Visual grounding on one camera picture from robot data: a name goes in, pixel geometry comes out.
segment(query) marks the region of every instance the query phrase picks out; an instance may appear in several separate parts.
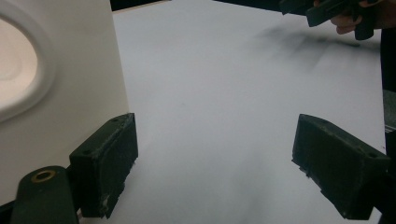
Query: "finger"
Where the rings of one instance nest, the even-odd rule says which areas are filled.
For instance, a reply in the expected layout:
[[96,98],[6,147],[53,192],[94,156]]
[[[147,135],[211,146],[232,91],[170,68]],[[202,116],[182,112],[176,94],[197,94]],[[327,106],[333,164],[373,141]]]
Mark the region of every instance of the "finger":
[[380,3],[380,2],[382,2],[383,0],[378,0],[378,1],[376,1],[375,3],[372,3],[373,1],[362,1],[362,2],[359,2],[359,5],[361,6],[361,7],[372,7],[372,6],[374,6],[374,5],[376,5],[376,4],[378,4],[378,3]]
[[356,26],[346,26],[346,27],[339,27],[337,26],[337,34],[344,35],[354,31]]
[[359,16],[355,21],[351,16],[343,16],[338,15],[330,19],[332,24],[339,26],[339,27],[347,27],[347,26],[354,26],[361,23],[361,16]]

